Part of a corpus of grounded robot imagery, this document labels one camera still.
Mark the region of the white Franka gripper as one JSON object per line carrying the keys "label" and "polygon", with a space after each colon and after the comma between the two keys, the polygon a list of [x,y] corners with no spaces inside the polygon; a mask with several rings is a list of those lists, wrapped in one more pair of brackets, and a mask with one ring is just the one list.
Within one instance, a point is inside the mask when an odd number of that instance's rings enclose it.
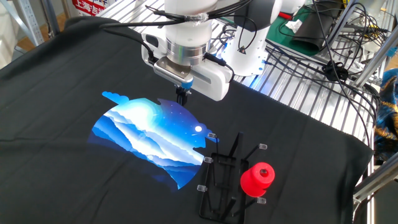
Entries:
{"label": "white Franka gripper", "polygon": [[156,75],[176,86],[179,105],[187,103],[190,90],[214,101],[226,96],[233,72],[224,60],[209,53],[208,44],[185,47],[162,34],[143,33],[142,38],[147,45],[141,49],[142,59]]}

